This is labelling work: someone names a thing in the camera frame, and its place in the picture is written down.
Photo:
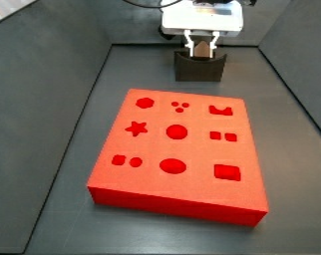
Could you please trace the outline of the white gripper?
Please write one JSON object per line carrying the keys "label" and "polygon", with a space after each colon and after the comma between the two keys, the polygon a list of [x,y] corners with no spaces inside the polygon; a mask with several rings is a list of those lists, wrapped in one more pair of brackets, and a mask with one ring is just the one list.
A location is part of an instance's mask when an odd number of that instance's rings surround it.
{"label": "white gripper", "polygon": [[244,28],[242,5],[237,0],[207,3],[207,0],[182,0],[162,9],[161,28],[166,34],[185,35],[189,55],[194,57],[191,32],[213,32],[210,50],[217,49],[219,36],[235,37]]}

